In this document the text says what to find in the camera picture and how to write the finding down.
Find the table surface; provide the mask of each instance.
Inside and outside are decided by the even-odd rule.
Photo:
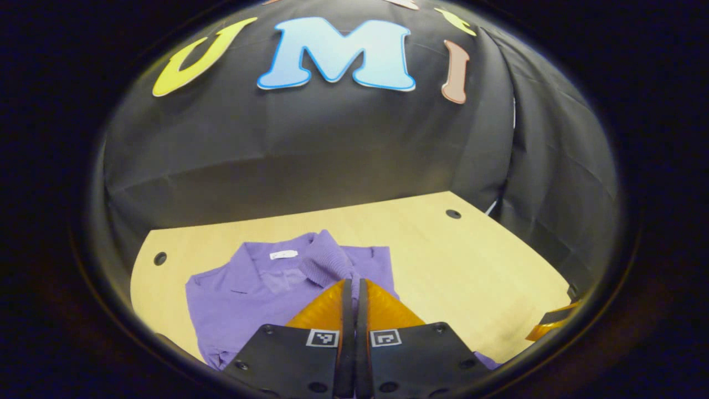
[[[461,214],[446,215],[447,209]],[[340,245],[389,246],[394,287],[424,322],[447,322],[471,350],[504,362],[531,345],[544,313],[569,304],[568,284],[540,255],[451,192],[242,222],[151,231],[130,296],[154,332],[202,360],[185,283],[229,261],[244,241],[327,229]],[[155,255],[167,254],[160,266]]]

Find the folded shirt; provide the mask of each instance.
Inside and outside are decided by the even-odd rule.
[[[224,369],[263,324],[284,325],[336,282],[359,279],[394,292],[386,246],[339,246],[327,230],[278,243],[245,242],[227,264],[193,275],[187,305],[206,363]]]

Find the brown letter i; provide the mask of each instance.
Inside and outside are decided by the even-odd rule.
[[[465,66],[470,56],[450,40],[443,43],[448,48],[448,80],[441,87],[443,97],[456,104],[465,103]]]

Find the black cloth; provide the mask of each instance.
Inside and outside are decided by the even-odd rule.
[[[603,271],[620,228],[613,155],[598,118],[551,63],[498,24],[450,4],[278,1],[243,9],[175,43],[128,89],[106,127],[107,212],[127,267],[151,229],[231,222],[451,190],[498,219],[578,291]],[[470,22],[459,30],[433,8]],[[168,59],[250,17],[187,86],[154,97]],[[320,16],[342,34],[370,19],[403,25],[412,92],[363,87],[360,55],[337,83],[264,91],[282,21]],[[448,52],[465,49],[467,101],[441,95]]]

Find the blue letter m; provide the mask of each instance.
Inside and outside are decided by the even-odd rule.
[[[282,31],[271,70],[258,79],[258,87],[271,90],[302,86],[311,78],[303,69],[303,52],[308,51],[320,74],[337,82],[360,53],[362,67],[352,73],[355,82],[368,87],[409,92],[416,82],[406,72],[403,40],[407,28],[386,21],[366,21],[347,36],[324,18],[298,18],[276,25]]]

